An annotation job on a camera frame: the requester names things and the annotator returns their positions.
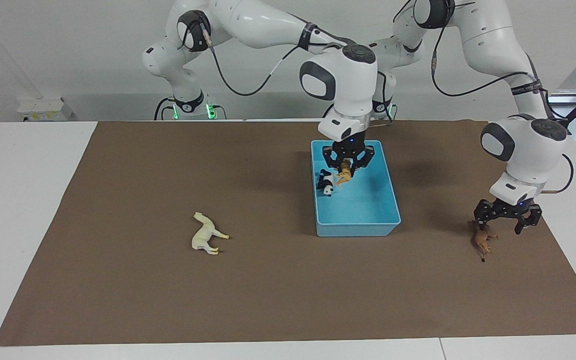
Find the blue bin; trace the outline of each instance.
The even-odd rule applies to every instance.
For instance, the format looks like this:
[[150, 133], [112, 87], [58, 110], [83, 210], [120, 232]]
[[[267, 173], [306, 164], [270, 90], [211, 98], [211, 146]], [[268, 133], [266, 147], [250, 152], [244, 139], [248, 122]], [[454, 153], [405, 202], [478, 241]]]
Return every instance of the blue bin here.
[[355, 171], [350, 182], [334, 185], [332, 196], [317, 189], [320, 170], [335, 174], [322, 155], [332, 141], [315, 140], [310, 144], [312, 187], [315, 195], [315, 220], [320, 237], [385, 237], [402, 222], [397, 207], [382, 143], [367, 140], [374, 157], [365, 168]]

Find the green indicator light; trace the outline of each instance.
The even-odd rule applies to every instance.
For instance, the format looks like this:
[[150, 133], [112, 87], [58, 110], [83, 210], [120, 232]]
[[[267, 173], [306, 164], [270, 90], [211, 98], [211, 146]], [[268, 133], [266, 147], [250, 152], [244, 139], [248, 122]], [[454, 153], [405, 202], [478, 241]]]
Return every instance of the green indicator light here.
[[213, 110], [212, 105], [206, 104], [206, 111], [208, 111], [208, 119], [214, 119], [217, 117], [217, 114], [215, 114], [215, 110]]

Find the brown table surface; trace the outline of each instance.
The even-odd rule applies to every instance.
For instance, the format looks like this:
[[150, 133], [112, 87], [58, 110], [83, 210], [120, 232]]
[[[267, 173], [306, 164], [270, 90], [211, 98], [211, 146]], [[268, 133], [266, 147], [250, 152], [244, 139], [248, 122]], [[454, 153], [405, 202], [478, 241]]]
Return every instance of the brown table surface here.
[[[467, 221], [505, 168], [475, 121], [380, 140], [402, 223], [317, 237], [316, 123], [101, 122], [0, 329], [0, 346], [576, 334], [576, 275], [546, 223], [480, 262]], [[192, 250], [209, 216], [232, 239]]]

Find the white power supply box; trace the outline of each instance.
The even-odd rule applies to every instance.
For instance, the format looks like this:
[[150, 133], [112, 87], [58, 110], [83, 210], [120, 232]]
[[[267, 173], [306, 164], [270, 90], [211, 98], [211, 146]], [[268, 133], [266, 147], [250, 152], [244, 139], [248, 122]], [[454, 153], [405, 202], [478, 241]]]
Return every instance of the white power supply box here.
[[23, 121], [68, 121], [73, 115], [61, 98], [19, 100], [16, 110]]

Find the brown toy animal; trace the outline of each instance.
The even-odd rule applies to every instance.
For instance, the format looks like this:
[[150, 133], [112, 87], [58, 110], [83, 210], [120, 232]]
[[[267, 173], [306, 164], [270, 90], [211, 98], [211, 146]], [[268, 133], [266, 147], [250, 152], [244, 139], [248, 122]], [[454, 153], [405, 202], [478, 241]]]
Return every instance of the brown toy animal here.
[[350, 160], [343, 159], [341, 161], [341, 166], [339, 170], [339, 174], [335, 175], [335, 177], [339, 178], [334, 184], [338, 187], [341, 187], [343, 183], [350, 182], [350, 178], [352, 178], [352, 173], [350, 172]]
[[481, 261], [483, 263], [486, 262], [486, 254], [490, 253], [490, 245], [488, 244], [488, 240], [498, 240], [499, 236], [490, 233], [490, 226], [486, 224], [486, 227], [483, 230], [480, 230], [480, 224], [477, 221], [468, 221], [468, 223], [474, 228], [475, 233], [472, 235], [472, 239], [470, 240], [473, 246], [478, 248], [481, 252]]

